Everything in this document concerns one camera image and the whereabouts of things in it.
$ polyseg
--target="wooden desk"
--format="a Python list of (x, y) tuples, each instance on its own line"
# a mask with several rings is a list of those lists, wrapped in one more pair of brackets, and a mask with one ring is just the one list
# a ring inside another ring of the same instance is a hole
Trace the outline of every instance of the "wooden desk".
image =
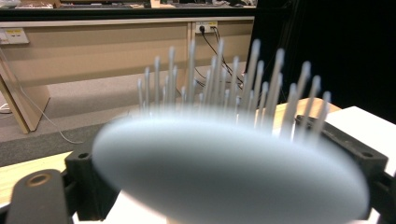
[[(153, 71), (156, 56), (161, 70), (168, 69), (168, 51), (175, 47), (179, 68), (177, 86), (185, 83), (188, 49), (196, 40), (196, 66), (210, 65), (214, 55), (201, 35), (198, 21), (217, 21), (226, 42), (227, 63), (233, 56), (245, 62), (253, 17), (161, 18), (92, 21), (0, 21), (0, 28), (21, 27), (28, 44), (0, 45), (0, 75), (15, 118), (24, 133), (34, 131), (41, 112), (24, 97), (24, 92), (44, 110), (50, 93), (47, 85), (101, 77), (142, 74)], [(217, 47), (214, 34), (206, 38)]]
[[(306, 106), (307, 100), (303, 99), (299, 102), (297, 106), (296, 114), (303, 114)], [(322, 101), (316, 99), (310, 116), (315, 117), (319, 112), (320, 105)], [(341, 108), (331, 105), (330, 112), (340, 110)], [(282, 123), (282, 118), (286, 110), (286, 104), (278, 105), (276, 107), (274, 129), (280, 128)], [(18, 180), (23, 178), (30, 173), (44, 169), (56, 169), (59, 171), (64, 170), (64, 158), (69, 155), (70, 152), (38, 159), (34, 161), (26, 161), (14, 165), (9, 165), (0, 168), (0, 204), (8, 203), (10, 201), (12, 188)]]

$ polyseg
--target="electrical outlet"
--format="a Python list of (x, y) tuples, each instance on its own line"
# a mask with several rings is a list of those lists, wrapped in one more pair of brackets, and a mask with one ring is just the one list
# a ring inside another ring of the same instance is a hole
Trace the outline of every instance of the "electrical outlet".
[(204, 26), (205, 34), (206, 33), (214, 33), (214, 30), (211, 27), (218, 27), (217, 21), (198, 21), (195, 23), (195, 33), (200, 34), (201, 30), (200, 27)]
[(8, 44), (29, 43), (23, 28), (3, 28), (3, 32), (6, 36), (2, 36), (2, 43), (5, 42), (5, 40), (3, 40), (4, 37), (7, 39)]

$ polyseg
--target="screw hole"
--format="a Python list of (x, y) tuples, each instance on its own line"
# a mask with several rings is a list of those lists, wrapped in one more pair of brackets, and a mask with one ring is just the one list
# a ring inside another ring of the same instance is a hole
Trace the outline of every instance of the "screw hole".
[(87, 158), (89, 155), (90, 155), (89, 153), (82, 153), (82, 154), (79, 154), (78, 157), (80, 159), (84, 159), (84, 158)]
[(373, 157), (373, 154), (371, 154), (369, 152), (362, 152), (361, 155), (363, 155), (365, 157)]
[(49, 174), (35, 175), (27, 181), (28, 187), (40, 186), (50, 180)]

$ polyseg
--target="gray floor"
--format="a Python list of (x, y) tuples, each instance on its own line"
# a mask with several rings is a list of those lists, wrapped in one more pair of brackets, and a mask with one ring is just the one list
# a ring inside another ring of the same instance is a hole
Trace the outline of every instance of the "gray floor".
[[(242, 71), (245, 64), (241, 63), (240, 68)], [(207, 68), (200, 67), (198, 70), (205, 74)], [(166, 74), (161, 74), (162, 82)], [(59, 128), (43, 117), (36, 131), (24, 134), (13, 117), (1, 119), (6, 115), (0, 114), (0, 142), (105, 123), (126, 114), (131, 109), (137, 109), (136, 83), (139, 78), (143, 78), (143, 75), (49, 85), (50, 100), (45, 113)], [(196, 78), (205, 82), (205, 79), (198, 75)], [(0, 95), (0, 105), (5, 102)]]

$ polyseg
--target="white surface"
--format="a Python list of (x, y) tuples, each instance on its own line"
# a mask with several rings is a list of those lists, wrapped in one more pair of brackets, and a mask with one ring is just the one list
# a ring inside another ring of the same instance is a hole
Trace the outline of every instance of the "white surface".
[[(326, 121), (344, 133), (360, 140), (365, 145), (381, 152), (389, 158), (386, 172), (394, 175), (396, 171), (396, 125), (352, 106), (329, 114)], [(374, 224), (379, 214), (373, 210), (367, 221), (353, 221), (351, 224)]]
[(195, 23), (195, 33), (200, 34), (201, 30), (200, 27), (205, 27), (205, 33), (213, 33), (215, 30), (211, 29), (211, 27), (218, 27), (217, 21), (198, 21)]
[(75, 224), (166, 224), (165, 216), (152, 211), (123, 192), (103, 222), (78, 221), (77, 215), (73, 216), (73, 220)]

